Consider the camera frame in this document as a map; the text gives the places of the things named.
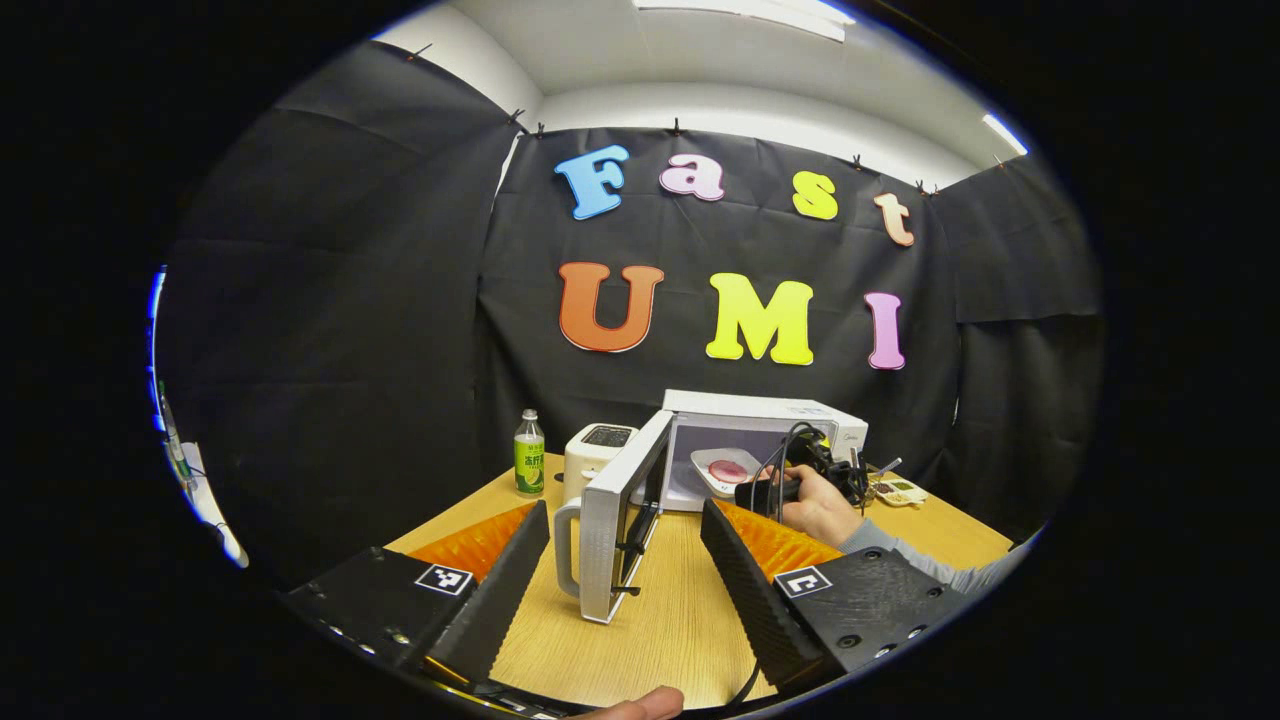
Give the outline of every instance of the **paint palette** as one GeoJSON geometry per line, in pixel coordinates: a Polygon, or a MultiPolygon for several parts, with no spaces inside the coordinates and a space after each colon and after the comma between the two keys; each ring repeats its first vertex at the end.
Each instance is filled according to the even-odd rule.
{"type": "Polygon", "coordinates": [[[893,507],[920,505],[929,498],[929,493],[920,488],[920,486],[902,478],[873,480],[872,489],[876,491],[876,497],[893,507]]]}
{"type": "Polygon", "coordinates": [[[737,486],[750,482],[760,471],[760,461],[741,447],[695,450],[689,459],[707,487],[719,497],[733,497],[737,486]]]}

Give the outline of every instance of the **ceiling light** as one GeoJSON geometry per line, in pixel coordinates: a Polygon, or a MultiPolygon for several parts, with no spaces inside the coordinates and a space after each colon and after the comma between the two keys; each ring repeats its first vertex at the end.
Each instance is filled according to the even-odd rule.
{"type": "Polygon", "coordinates": [[[1014,133],[1009,132],[1009,128],[1002,126],[1000,120],[996,119],[995,115],[987,113],[986,115],[982,117],[982,122],[987,123],[987,126],[991,127],[991,129],[996,131],[996,135],[1004,137],[1005,142],[1007,142],[1010,147],[1016,150],[1019,155],[1027,154],[1027,146],[1023,145],[1021,142],[1018,142],[1018,138],[1014,137],[1014,133]]]}
{"type": "Polygon", "coordinates": [[[854,19],[820,0],[632,0],[640,10],[709,10],[771,20],[845,41],[854,19]]]}

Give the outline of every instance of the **green label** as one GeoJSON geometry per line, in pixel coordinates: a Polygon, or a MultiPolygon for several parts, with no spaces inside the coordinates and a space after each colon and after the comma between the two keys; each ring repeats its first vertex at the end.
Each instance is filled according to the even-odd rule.
{"type": "Polygon", "coordinates": [[[516,489],[520,492],[543,492],[543,445],[516,441],[516,489]]]}

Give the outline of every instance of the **black curtain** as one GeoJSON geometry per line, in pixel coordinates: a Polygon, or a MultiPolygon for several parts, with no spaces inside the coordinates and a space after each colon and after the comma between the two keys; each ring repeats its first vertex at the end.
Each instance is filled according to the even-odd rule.
{"type": "Polygon", "coordinates": [[[867,420],[873,462],[902,456],[906,477],[928,487],[951,425],[959,375],[952,274],[928,199],[901,181],[828,155],[774,142],[700,131],[573,129],[521,137],[494,204],[479,292],[477,384],[481,461],[490,474],[511,466],[511,434],[522,407],[535,407],[548,450],[593,421],[639,427],[664,388],[801,397],[867,420]],[[613,143],[622,204],[575,220],[575,196],[554,168],[613,143]],[[659,186],[668,159],[705,155],[723,168],[724,197],[704,201],[659,186]],[[835,183],[832,220],[801,215],[792,176],[812,170],[835,183]],[[873,197],[893,192],[909,209],[914,245],[896,245],[873,197]],[[596,320],[626,319],[627,265],[659,268],[648,337],[625,352],[571,345],[558,316],[563,263],[609,268],[596,320]],[[712,359],[718,293],[713,273],[748,277],[762,304],[782,281],[813,288],[808,366],[712,359]],[[901,299],[899,331],[906,365],[878,370],[872,315],[863,296],[901,299]]]}
{"type": "Polygon", "coordinates": [[[954,263],[961,382],[936,492],[1023,542],[1080,473],[1102,378],[1084,224],[1025,155],[934,197],[954,263]]]}
{"type": "Polygon", "coordinates": [[[471,340],[518,126],[365,42],[279,100],[174,243],[156,373],[252,566],[294,587],[472,492],[471,340]]]}

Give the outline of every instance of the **wooden table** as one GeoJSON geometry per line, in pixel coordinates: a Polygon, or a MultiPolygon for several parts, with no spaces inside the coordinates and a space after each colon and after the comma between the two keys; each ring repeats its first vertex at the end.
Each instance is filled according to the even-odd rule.
{"type": "MultiPolygon", "coordinates": [[[[541,497],[552,514],[563,501],[563,484],[550,478],[563,469],[562,456],[547,454],[548,480],[541,497]]],[[[886,474],[886,478],[895,477],[895,473],[886,474]]],[[[507,470],[385,547],[412,552],[529,501],[516,492],[515,475],[507,470]]],[[[911,507],[873,502],[867,507],[867,516],[920,552],[954,568],[986,565],[1004,556],[1012,544],[938,497],[911,507]]],[[[559,589],[556,552],[549,542],[490,676],[532,693],[582,705],[608,706],[634,700],[657,685],[680,688],[689,710],[724,705],[751,675],[755,656],[699,538],[700,523],[698,512],[668,511],[660,516],[635,578],[644,591],[625,598],[608,625],[584,620],[577,600],[559,589]]],[[[573,524],[576,557],[576,520],[573,524]]],[[[776,692],[762,675],[748,698],[776,692]]]]}

